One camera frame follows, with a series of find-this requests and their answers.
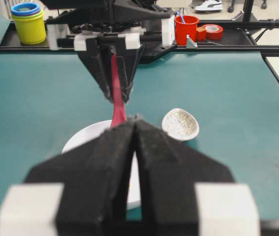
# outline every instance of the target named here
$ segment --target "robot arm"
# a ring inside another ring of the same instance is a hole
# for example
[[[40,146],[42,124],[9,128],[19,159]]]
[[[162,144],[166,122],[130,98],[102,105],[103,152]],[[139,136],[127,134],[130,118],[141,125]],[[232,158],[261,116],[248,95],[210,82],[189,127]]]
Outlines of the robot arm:
[[[175,47],[174,15],[151,0],[42,0],[49,9],[74,8],[46,21],[51,50],[73,44],[79,59],[112,102],[111,56],[117,55],[123,101],[129,100],[144,54],[162,56]],[[75,29],[79,34],[72,35]]]

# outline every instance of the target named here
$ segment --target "red strap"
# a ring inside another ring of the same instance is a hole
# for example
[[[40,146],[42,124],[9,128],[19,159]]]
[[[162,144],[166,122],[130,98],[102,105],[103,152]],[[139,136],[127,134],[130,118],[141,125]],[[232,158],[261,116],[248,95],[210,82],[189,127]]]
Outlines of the red strap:
[[[126,112],[122,100],[118,64],[117,64],[115,54],[111,58],[111,71],[112,71],[112,87],[113,87],[113,102],[114,102],[114,111],[113,111],[111,128],[113,128],[126,121]]]

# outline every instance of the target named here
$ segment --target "floor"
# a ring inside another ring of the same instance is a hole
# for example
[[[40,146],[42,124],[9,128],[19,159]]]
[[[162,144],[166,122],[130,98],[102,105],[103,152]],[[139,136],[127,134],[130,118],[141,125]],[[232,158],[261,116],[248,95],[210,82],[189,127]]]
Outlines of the floor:
[[[245,0],[236,0],[234,7],[234,12],[229,13],[227,11],[231,4],[231,0],[222,0],[223,10],[221,12],[212,13],[195,13],[194,10],[189,6],[191,0],[158,0],[157,4],[162,7],[173,7],[173,8],[184,8],[185,14],[197,16],[201,20],[213,19],[213,20],[229,20],[236,16],[242,9]],[[265,19],[277,19],[279,18],[279,0],[267,0],[267,9],[261,9],[262,0],[255,0],[253,6],[253,13],[258,20]],[[192,5],[201,4],[202,0],[193,0]],[[45,9],[45,17],[57,16],[57,11],[49,11]],[[260,45],[279,45],[279,29],[274,29],[272,31],[268,30],[263,37],[259,40]],[[273,68],[279,75],[279,58],[268,58]]]

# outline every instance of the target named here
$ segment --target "yellow cup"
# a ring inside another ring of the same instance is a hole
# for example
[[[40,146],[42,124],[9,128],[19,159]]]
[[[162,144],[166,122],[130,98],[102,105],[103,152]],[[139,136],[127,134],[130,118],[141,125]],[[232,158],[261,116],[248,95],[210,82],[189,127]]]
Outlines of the yellow cup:
[[[45,40],[46,32],[43,16],[43,9],[32,16],[11,16],[15,21],[17,33],[22,43],[37,44]]]

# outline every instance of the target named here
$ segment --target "white plate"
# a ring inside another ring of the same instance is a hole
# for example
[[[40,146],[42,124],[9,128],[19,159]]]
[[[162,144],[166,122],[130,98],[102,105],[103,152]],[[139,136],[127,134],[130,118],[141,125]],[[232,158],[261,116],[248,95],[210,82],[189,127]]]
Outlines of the white plate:
[[[86,128],[83,128],[68,140],[68,142],[62,149],[62,153],[67,152],[71,149],[80,146],[81,144],[84,144],[92,139],[97,138],[103,133],[105,129],[110,128],[110,125],[111,120],[105,120],[89,125]],[[130,185],[127,197],[127,209],[132,209],[140,206],[140,186],[136,153],[134,153],[133,156],[129,184]]]

